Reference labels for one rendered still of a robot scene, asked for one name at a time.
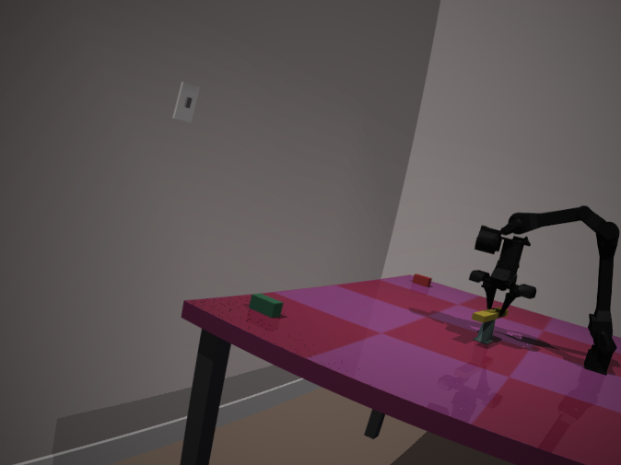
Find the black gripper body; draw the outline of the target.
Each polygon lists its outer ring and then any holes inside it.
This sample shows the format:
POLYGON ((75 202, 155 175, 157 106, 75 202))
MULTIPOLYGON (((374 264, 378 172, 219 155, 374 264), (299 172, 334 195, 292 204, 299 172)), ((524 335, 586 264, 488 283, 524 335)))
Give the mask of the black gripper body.
MULTIPOLYGON (((509 266, 513 267, 513 273, 517 274, 520 262, 511 260, 511 259, 505 259, 503 257, 500 257, 498 262, 502 263, 501 268, 503 269, 508 270, 509 266)), ((474 281, 476 283, 480 283, 484 281, 483 285, 487 287, 489 287, 489 284, 490 284, 489 273, 483 272, 483 271, 472 271, 469 280, 474 281)), ((514 287, 507 287, 507 289, 510 290, 510 294, 512 295, 527 297, 530 299, 535 298, 535 295, 536 295, 536 289, 532 285, 530 286, 526 284, 515 285, 514 287)))

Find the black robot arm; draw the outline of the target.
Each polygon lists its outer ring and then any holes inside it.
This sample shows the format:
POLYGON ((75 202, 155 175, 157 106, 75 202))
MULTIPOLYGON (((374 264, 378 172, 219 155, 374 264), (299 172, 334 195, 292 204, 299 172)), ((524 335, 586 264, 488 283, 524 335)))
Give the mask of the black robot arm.
MULTIPOLYGON (((475 249, 494 254, 495 251, 500 250, 502 239, 504 239, 500 257, 519 262, 523 246, 531 246, 528 237, 513 236, 513 239, 510 239, 501 237, 501 235, 522 234, 539 227, 579 220, 596 232, 600 255, 597 307, 594 314, 589 314, 588 326, 595 345, 592 345, 592 349, 588 350, 584 368, 607 375, 607 368, 617 348, 612 338, 613 324, 610 313, 614 256, 620 234, 617 225, 613 222, 606 222, 588 206, 545 213, 515 213, 511 215, 508 224, 501 230, 482 225, 478 237, 476 237, 475 249)), ((513 273, 513 267, 509 266, 507 270, 501 268, 501 265, 502 263, 498 262, 493 270, 489 287, 504 291, 507 287, 516 285, 517 274, 513 273)))

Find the yellow bar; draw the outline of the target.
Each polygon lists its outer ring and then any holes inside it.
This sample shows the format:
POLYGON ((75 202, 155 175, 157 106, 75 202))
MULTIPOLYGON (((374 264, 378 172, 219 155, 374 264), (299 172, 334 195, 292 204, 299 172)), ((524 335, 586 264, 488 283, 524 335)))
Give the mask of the yellow bar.
MULTIPOLYGON (((501 318, 499 316, 500 311, 501 308, 489 308, 484 311, 475 312, 473 313, 472 320, 476 320, 478 322, 480 321, 483 323, 491 320, 496 320, 498 318, 501 318)), ((509 311, 506 309, 502 317, 508 316, 508 313, 509 311)))

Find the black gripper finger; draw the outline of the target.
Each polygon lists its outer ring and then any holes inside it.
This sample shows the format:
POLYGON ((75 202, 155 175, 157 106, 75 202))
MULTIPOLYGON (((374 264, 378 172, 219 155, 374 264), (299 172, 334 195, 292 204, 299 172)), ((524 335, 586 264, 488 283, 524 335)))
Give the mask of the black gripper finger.
POLYGON ((481 286, 484 287, 484 290, 486 291, 487 309, 492 308, 494 297, 495 297, 497 289, 496 288, 492 288, 492 287, 489 288, 489 287, 484 286, 484 285, 481 285, 481 286))
POLYGON ((506 293, 506 295, 505 295, 505 299, 504 299, 504 302, 503 302, 503 305, 502 305, 502 308, 501 308, 501 311, 500 311, 500 314, 499 314, 499 316, 500 316, 500 317, 502 317, 502 316, 503 316, 503 314, 504 314, 505 310, 508 308, 508 306, 510 305, 510 303, 511 303, 511 302, 512 302, 512 301, 513 301, 516 297, 520 297, 520 296, 512 295, 512 294, 510 294, 510 293, 506 293))

